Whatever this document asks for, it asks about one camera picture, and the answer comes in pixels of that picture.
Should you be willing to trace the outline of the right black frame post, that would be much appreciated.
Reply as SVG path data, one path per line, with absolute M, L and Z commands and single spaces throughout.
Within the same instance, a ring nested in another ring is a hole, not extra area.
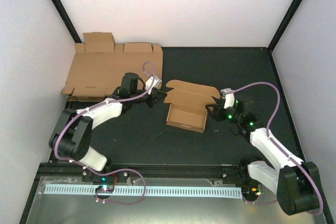
M 278 45 L 280 39 L 282 38 L 284 32 L 286 31 L 288 25 L 290 24 L 292 18 L 294 17 L 302 1 L 303 0 L 292 0 L 291 1 L 291 4 L 289 5 L 282 21 L 280 22 L 280 25 L 278 26 L 274 36 L 272 37 L 267 47 L 267 50 L 269 52 L 273 52 L 276 46 Z

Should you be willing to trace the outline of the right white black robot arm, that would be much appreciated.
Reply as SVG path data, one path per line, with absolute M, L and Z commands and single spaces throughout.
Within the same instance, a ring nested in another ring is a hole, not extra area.
M 266 158 L 265 161 L 247 159 L 241 162 L 238 176 L 243 183 L 256 180 L 266 186 L 289 216 L 301 212 L 322 213 L 320 175 L 313 162 L 304 162 L 287 150 L 255 114 L 247 112 L 243 101 L 235 101 L 229 107 L 220 102 L 209 104 L 206 110 L 217 122 L 227 120 L 235 124 L 237 134 Z

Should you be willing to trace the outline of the black frame post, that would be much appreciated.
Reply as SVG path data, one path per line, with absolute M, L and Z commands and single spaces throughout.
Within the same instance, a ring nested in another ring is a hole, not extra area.
M 61 0 L 51 0 L 51 2 L 53 3 L 59 17 L 61 18 L 64 25 L 66 26 L 68 33 L 72 37 L 74 43 L 82 43 L 81 38 L 79 34 L 77 33 L 62 1 Z
M 280 22 L 280 25 L 278 26 L 274 36 L 272 37 L 267 47 L 267 50 L 269 52 L 273 52 L 276 46 L 278 45 L 280 39 L 282 38 L 284 32 L 286 31 L 288 25 L 290 24 L 292 18 L 294 17 L 302 1 L 303 0 L 292 0 L 291 1 L 291 4 L 289 5 L 282 21 Z

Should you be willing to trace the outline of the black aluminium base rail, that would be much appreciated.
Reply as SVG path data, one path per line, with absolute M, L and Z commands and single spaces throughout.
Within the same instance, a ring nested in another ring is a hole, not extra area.
M 138 171 L 144 178 L 173 179 L 209 179 L 221 180 L 224 184 L 252 185 L 256 181 L 248 176 L 247 165 L 149 165 L 149 164 L 108 164 L 101 173 L 111 182 L 111 176 L 106 173 L 117 170 L 119 182 L 127 178 L 136 179 Z M 103 183 L 102 176 L 91 172 L 88 168 L 67 162 L 41 163 L 36 179 L 42 176 L 74 176 L 81 177 L 83 182 Z

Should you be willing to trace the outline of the left black frame post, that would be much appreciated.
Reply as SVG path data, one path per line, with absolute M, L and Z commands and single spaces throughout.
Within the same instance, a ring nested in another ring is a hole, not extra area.
M 51 2 L 53 3 L 59 17 L 61 18 L 64 25 L 66 26 L 68 33 L 72 37 L 74 43 L 82 43 L 81 38 L 79 34 L 77 33 L 62 1 L 61 0 L 51 0 Z

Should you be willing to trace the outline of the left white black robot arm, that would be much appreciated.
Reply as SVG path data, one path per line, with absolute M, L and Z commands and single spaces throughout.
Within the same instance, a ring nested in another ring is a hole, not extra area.
M 108 181 L 113 169 L 110 161 L 91 147 L 93 129 L 121 116 L 135 105 L 145 103 L 152 108 L 166 97 L 166 93 L 160 90 L 161 83 L 157 76 L 149 76 L 144 82 L 138 74 L 126 73 L 121 85 L 102 102 L 85 109 L 63 110 L 49 139 L 49 147 L 58 159 L 79 163 L 92 169 L 100 181 Z

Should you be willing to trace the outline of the brown cardboard box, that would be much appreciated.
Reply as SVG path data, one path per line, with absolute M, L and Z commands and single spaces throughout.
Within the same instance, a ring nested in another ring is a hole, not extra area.
M 168 126 L 203 133 L 207 120 L 207 105 L 215 104 L 219 91 L 211 86 L 194 84 L 181 80 L 170 80 L 170 89 L 164 103 L 170 105 L 166 118 Z

